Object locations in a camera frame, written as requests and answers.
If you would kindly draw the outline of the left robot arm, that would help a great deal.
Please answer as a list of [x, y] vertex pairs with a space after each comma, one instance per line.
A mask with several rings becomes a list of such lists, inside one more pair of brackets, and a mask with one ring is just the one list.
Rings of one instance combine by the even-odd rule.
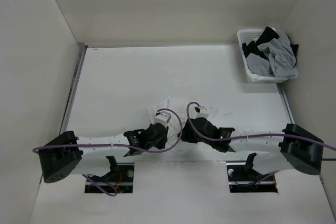
[[66, 131], [34, 152], [39, 156], [45, 183], [55, 183], [73, 174], [92, 174], [110, 182], [118, 175], [118, 163], [165, 149], [168, 129], [156, 123], [145, 130], [91, 138], [76, 137], [73, 131]]

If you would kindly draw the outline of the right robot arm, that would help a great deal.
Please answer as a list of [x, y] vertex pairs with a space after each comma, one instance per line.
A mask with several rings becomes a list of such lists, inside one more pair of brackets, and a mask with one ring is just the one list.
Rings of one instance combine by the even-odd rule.
[[225, 141], [224, 138], [238, 133], [233, 127], [216, 127], [205, 118], [196, 118], [186, 122], [181, 139], [193, 144], [202, 142], [222, 153], [249, 151], [243, 172], [251, 180], [287, 169], [320, 175], [323, 147], [297, 137], [307, 137], [320, 143], [323, 141], [296, 124], [287, 124], [283, 132], [294, 137], [245, 137]]

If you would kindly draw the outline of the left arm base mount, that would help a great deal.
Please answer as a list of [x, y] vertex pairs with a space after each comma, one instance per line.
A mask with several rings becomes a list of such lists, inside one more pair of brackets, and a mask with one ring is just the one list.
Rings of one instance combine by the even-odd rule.
[[134, 163], [117, 163], [113, 156], [106, 156], [108, 170], [103, 175], [87, 175], [98, 184], [106, 193], [131, 194], [133, 193]]

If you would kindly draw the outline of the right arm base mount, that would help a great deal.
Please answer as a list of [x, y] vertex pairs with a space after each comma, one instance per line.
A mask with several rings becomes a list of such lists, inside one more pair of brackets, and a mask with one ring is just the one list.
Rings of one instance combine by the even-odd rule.
[[253, 170], [252, 162], [256, 155], [249, 154], [245, 162], [226, 163], [231, 193], [278, 193], [275, 172], [262, 175]]

